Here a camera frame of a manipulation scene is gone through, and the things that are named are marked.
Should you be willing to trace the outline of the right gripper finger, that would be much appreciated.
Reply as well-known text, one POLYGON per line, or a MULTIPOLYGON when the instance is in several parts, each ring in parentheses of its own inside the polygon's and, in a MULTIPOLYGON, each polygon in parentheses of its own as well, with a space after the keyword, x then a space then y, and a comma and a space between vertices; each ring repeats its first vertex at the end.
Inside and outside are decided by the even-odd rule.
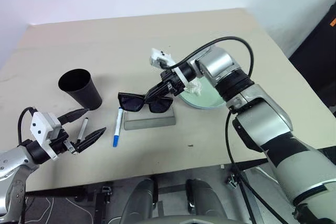
POLYGON ((154 87, 152 87, 145 95, 146 99, 158 99, 164 97, 169 93, 168 83, 161 81, 154 87))
POLYGON ((145 103, 152 103, 169 94, 168 87, 153 87, 145 95, 145 103))

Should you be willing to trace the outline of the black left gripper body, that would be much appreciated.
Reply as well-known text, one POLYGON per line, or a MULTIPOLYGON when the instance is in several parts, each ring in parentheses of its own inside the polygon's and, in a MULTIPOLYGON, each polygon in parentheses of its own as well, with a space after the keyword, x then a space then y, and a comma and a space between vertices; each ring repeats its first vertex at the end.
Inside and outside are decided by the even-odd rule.
POLYGON ((51 140, 50 147, 57 155, 66 151, 69 151, 72 154, 77 154, 75 143, 69 141, 68 137, 68 133, 63 128, 61 128, 58 136, 51 140))

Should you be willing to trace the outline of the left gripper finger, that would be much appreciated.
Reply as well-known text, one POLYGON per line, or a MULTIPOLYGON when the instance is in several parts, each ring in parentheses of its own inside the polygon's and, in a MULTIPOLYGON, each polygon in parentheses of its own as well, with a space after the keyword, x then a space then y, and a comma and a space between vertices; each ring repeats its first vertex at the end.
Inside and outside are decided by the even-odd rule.
POLYGON ((87 135, 84 140, 77 144, 77 152, 81 153, 85 149, 93 145, 104 134, 105 131, 106 128, 103 127, 87 135))
POLYGON ((80 117, 82 117, 84 114, 86 114, 89 111, 89 109, 76 109, 74 111, 70 111, 60 117, 58 117, 58 121, 61 125, 71 123, 80 117))

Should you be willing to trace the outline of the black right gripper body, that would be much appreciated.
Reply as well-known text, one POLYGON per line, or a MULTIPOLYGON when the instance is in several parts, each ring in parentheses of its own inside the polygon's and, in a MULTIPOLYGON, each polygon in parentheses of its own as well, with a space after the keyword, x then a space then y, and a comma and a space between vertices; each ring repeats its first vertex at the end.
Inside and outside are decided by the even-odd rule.
POLYGON ((167 83, 169 92, 174 96, 178 96, 184 91, 184 83, 173 70, 164 70, 160 74, 161 79, 164 83, 167 83))

